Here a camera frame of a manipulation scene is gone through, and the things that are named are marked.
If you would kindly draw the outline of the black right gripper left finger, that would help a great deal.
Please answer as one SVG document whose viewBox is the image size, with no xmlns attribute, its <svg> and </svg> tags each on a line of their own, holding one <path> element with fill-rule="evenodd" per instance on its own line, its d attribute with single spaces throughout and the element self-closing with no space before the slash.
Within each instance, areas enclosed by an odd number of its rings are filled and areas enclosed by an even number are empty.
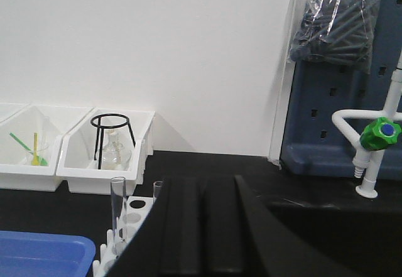
<svg viewBox="0 0 402 277">
<path fill-rule="evenodd" d="M 166 177 L 145 222 L 107 276 L 210 276 L 204 243 L 205 177 Z"/>
</svg>

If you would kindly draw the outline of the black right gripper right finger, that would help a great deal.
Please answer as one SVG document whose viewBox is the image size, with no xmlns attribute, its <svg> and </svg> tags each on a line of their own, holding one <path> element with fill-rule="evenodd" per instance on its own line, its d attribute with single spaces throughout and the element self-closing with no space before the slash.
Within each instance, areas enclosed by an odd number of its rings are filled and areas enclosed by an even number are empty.
<svg viewBox="0 0 402 277">
<path fill-rule="evenodd" d="M 251 193 L 240 176 L 211 178 L 204 191 L 207 276 L 313 276 L 313 249 Z"/>
</svg>

